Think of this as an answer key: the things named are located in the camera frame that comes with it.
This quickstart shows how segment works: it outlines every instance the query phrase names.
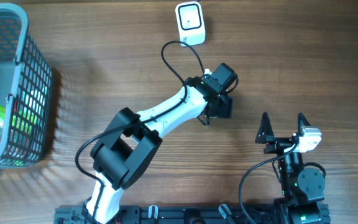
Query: white square object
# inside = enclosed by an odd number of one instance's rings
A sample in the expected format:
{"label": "white square object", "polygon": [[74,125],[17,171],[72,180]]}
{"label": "white square object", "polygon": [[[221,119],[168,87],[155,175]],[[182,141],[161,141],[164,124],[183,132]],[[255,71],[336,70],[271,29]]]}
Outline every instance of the white square object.
{"label": "white square object", "polygon": [[196,1],[180,3],[175,12],[180,40],[188,45],[202,44],[205,41],[205,26],[201,5]]}

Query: plastic basket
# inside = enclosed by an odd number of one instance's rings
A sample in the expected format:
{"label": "plastic basket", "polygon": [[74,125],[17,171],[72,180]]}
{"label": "plastic basket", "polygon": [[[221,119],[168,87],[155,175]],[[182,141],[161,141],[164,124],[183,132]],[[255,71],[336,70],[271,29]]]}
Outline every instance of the plastic basket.
{"label": "plastic basket", "polygon": [[31,166],[44,154],[53,77],[28,30],[21,7],[0,4],[0,168]]}

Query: wood grain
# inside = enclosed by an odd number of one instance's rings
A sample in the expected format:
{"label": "wood grain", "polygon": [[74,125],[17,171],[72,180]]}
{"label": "wood grain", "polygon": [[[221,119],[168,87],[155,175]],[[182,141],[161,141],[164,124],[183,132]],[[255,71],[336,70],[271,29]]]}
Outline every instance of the wood grain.
{"label": "wood grain", "polygon": [[[56,74],[45,159],[0,170],[0,223],[51,223],[60,205],[79,205],[94,181],[74,165],[80,145],[122,108],[144,110],[175,94],[180,82],[160,58],[178,38],[177,2],[29,4],[30,32]],[[296,130],[304,112],[323,132],[304,156],[327,169],[325,202],[333,223],[358,223],[358,1],[203,2],[207,39],[195,49],[206,68],[221,62],[240,83],[232,119],[210,127],[192,120],[167,137],[122,198],[137,205],[238,203],[238,184],[269,158],[254,138],[264,111],[277,136]],[[200,75],[188,49],[167,60],[184,77]],[[89,150],[82,165],[92,170]],[[271,166],[244,185],[244,200],[271,203],[280,184]]]}

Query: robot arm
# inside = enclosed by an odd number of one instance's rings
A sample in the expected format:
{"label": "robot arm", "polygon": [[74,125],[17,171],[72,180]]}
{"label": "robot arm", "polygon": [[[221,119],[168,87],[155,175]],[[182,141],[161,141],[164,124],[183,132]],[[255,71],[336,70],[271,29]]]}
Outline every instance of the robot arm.
{"label": "robot arm", "polygon": [[[124,190],[145,172],[161,145],[162,138],[170,131],[202,113],[207,117],[222,117],[221,111],[231,110],[231,99],[225,92],[236,79],[238,80],[236,73],[222,63],[211,75],[204,77],[204,79],[202,77],[187,79],[186,85],[176,95],[149,110],[133,113],[129,108],[124,108],[118,112],[107,127],[107,131],[127,124],[139,123],[139,125],[102,137],[92,148],[93,168],[96,170],[96,176],[105,186],[97,206],[95,205],[101,190],[99,182],[96,182],[92,197],[85,202],[84,210],[88,220],[93,219],[95,207],[97,207],[95,215],[97,222],[107,223],[114,218],[119,211],[119,201]],[[185,88],[188,94],[184,103],[155,121],[141,123],[176,105],[184,97]],[[138,142],[137,147],[135,149],[129,147],[121,139],[121,134],[132,136]]]}

